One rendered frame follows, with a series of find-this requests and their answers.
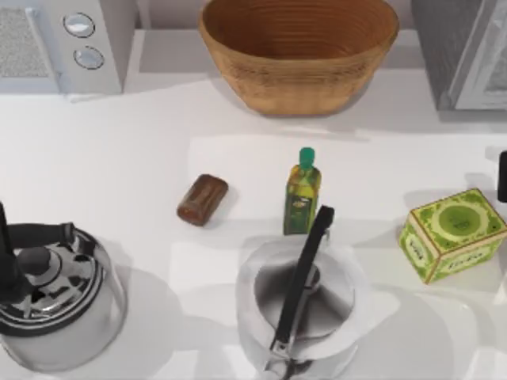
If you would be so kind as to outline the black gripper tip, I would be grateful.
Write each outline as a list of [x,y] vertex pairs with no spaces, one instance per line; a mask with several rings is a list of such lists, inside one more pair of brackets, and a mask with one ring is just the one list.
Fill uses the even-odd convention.
[[497,201],[500,203],[507,203],[507,150],[503,150],[499,155]]
[[12,283],[17,279],[17,260],[10,243],[3,204],[0,202],[0,281]]

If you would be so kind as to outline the green bottle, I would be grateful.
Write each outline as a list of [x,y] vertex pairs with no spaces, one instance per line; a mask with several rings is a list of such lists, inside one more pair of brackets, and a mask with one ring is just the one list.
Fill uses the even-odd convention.
[[314,166],[311,147],[299,151],[299,162],[289,173],[285,189],[283,234],[308,234],[314,221],[322,182],[320,170]]

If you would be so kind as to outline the pale microwave oven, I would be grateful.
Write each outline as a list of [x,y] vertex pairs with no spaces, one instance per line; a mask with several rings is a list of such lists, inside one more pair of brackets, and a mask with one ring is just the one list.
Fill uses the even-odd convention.
[[[91,37],[66,32],[63,17],[72,13],[94,20]],[[122,93],[137,18],[136,0],[0,0],[0,94]],[[85,46],[104,56],[100,69],[74,61]]]

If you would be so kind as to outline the wooden basket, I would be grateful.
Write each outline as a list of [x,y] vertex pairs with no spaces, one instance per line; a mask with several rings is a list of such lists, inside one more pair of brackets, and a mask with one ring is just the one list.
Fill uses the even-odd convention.
[[335,113],[399,32],[386,0],[208,0],[198,30],[225,82],[263,115]]

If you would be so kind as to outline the green and white box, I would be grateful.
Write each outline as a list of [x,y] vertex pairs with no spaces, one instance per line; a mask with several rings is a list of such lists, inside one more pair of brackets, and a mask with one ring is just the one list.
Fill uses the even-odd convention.
[[424,284],[490,260],[507,238],[507,222],[477,188],[414,208],[398,238]]

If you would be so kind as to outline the round microwave knob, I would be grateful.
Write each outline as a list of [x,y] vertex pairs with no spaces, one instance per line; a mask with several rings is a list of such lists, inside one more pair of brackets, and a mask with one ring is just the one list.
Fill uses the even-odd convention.
[[98,70],[105,64],[105,58],[95,47],[85,46],[73,53],[74,61],[83,69]]
[[85,39],[95,33],[94,20],[85,13],[72,13],[63,17],[63,27],[73,37]]

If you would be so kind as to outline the pale grey cabinet door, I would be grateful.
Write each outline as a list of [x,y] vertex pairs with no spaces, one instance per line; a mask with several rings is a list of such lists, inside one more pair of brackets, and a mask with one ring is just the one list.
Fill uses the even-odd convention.
[[507,110],[507,0],[482,0],[449,90],[456,110]]

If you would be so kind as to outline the shiny kettle with round knob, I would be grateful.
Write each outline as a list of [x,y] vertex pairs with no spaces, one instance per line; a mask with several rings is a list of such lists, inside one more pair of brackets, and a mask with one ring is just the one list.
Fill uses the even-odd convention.
[[0,347],[37,372],[68,371],[118,336],[128,298],[105,247],[73,223],[0,232]]

